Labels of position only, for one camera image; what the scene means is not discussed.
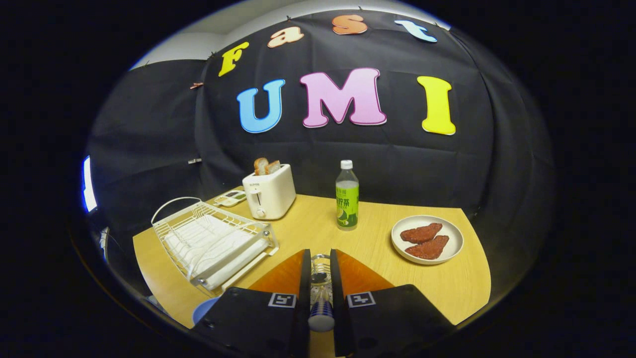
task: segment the steak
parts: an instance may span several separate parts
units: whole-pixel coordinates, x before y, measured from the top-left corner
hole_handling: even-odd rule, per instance
[[[407,248],[405,251],[407,254],[419,257],[426,260],[435,260],[444,251],[444,247],[448,243],[448,236],[438,235],[431,241],[426,241],[412,247]]]
[[[420,226],[416,229],[404,230],[399,237],[410,243],[424,243],[432,240],[441,230],[441,224],[434,222],[428,226]]]

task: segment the pink letter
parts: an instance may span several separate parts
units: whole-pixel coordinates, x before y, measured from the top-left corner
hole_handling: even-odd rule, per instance
[[[308,128],[323,127],[329,118],[322,114],[321,102],[331,113],[336,123],[345,120],[352,101],[356,110],[351,113],[351,122],[359,125],[379,125],[387,121],[387,115],[380,111],[378,89],[375,79],[380,72],[375,68],[356,68],[342,89],[339,89],[326,73],[316,72],[302,76],[300,83],[307,86],[307,118],[303,125]]]

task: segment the light blue letter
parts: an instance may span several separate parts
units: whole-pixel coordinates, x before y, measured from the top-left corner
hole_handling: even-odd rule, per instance
[[[247,89],[237,96],[238,112],[240,115],[240,125],[250,133],[267,132],[274,128],[280,120],[282,114],[282,99],[280,98],[280,88],[285,84],[285,80],[274,80],[266,83],[263,89],[267,91],[270,111],[264,118],[256,118],[254,113],[254,96],[258,89]]]
[[[424,33],[424,31],[426,31],[424,27],[415,25],[412,21],[396,20],[396,24],[404,26],[411,35],[415,36],[418,39],[422,39],[428,42],[437,42],[436,38],[428,36]]]

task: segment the blue cup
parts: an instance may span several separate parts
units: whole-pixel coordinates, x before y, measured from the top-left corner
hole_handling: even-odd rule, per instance
[[[219,298],[220,297],[210,298],[206,301],[201,302],[201,304],[195,308],[195,311],[192,312],[192,321],[195,324],[197,324],[198,321],[202,319],[203,316],[205,316],[205,314],[210,310],[210,308],[214,306],[214,304],[216,303],[216,301],[219,300]]]

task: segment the light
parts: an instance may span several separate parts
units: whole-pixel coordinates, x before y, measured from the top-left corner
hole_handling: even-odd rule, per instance
[[[93,182],[90,179],[90,156],[84,159],[84,204],[87,212],[91,212],[97,207],[93,193]]]

